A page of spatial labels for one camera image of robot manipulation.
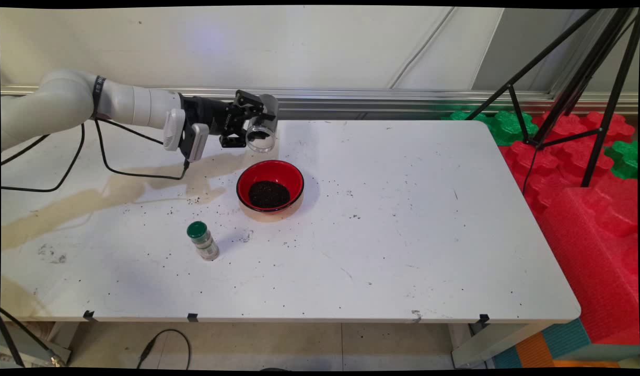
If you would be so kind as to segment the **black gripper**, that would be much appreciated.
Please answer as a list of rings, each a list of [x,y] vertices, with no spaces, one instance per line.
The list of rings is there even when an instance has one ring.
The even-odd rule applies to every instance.
[[[245,148],[246,131],[238,131],[234,119],[246,121],[260,116],[265,110],[260,96],[243,90],[237,90],[231,102],[184,95],[180,95],[180,102],[185,117],[183,136],[192,134],[193,124],[207,124],[210,135],[220,136],[219,142],[223,148]]]

